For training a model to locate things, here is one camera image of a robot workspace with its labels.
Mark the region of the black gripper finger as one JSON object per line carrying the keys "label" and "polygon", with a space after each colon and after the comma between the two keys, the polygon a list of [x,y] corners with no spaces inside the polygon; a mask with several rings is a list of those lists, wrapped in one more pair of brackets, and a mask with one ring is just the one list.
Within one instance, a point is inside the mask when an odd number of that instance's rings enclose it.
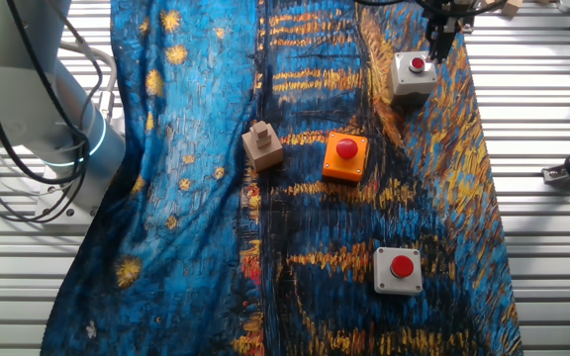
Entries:
{"label": "black gripper finger", "polygon": [[427,58],[432,63],[441,63],[439,58],[439,35],[442,27],[427,27],[426,40],[428,43]]}
{"label": "black gripper finger", "polygon": [[456,25],[446,25],[440,34],[440,59],[447,59],[457,34]]}

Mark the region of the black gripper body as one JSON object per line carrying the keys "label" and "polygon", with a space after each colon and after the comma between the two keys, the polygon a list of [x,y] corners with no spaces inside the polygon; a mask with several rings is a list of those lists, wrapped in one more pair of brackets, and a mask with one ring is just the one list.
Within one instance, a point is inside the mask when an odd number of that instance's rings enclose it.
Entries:
{"label": "black gripper body", "polygon": [[423,17],[427,18],[427,28],[438,31],[449,23],[454,27],[459,18],[468,10],[468,0],[423,0]]}

